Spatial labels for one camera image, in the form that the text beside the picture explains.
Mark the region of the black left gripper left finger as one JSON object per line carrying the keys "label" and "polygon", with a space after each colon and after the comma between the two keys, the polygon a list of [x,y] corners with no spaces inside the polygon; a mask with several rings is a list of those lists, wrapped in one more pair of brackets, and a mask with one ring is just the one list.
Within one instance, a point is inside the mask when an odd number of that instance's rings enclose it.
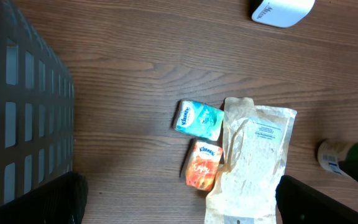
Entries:
{"label": "black left gripper left finger", "polygon": [[67,172],[1,206],[0,223],[81,224],[87,197],[87,179]]}

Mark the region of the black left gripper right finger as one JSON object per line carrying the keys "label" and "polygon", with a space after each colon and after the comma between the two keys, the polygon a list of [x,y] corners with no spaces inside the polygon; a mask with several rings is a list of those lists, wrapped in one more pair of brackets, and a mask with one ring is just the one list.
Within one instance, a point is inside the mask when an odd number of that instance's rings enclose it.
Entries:
{"label": "black left gripper right finger", "polygon": [[299,180],[282,176],[276,188],[283,224],[358,224],[358,212]]}

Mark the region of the green lid jar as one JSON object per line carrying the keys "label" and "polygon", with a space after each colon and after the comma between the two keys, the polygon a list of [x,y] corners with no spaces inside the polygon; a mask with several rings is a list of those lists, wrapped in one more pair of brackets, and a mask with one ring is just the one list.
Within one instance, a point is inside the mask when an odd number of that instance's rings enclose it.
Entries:
{"label": "green lid jar", "polygon": [[316,158],[324,170],[350,177],[351,170],[358,170],[358,142],[326,139],[318,146]]}

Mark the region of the beige pouch bag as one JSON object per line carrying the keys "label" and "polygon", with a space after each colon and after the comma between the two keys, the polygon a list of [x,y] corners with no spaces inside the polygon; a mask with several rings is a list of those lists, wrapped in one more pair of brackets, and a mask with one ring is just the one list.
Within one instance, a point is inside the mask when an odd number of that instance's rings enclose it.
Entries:
{"label": "beige pouch bag", "polygon": [[251,98],[224,100],[224,163],[206,197],[205,223],[276,223],[276,188],[296,115]]}

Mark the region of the orange tissue packet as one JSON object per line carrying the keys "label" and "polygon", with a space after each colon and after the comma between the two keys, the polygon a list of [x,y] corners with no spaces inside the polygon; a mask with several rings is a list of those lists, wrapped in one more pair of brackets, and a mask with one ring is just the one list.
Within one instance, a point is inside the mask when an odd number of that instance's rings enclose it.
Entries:
{"label": "orange tissue packet", "polygon": [[223,149],[201,139],[194,139],[182,168],[186,185],[210,191],[223,155]]}

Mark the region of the green tissue packet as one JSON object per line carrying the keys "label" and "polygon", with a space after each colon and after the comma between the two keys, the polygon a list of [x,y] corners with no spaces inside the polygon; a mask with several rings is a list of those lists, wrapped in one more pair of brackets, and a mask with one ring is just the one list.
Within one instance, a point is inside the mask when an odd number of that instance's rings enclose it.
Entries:
{"label": "green tissue packet", "polygon": [[221,134],[224,111],[192,100],[181,100],[173,122],[174,130],[217,141]]}

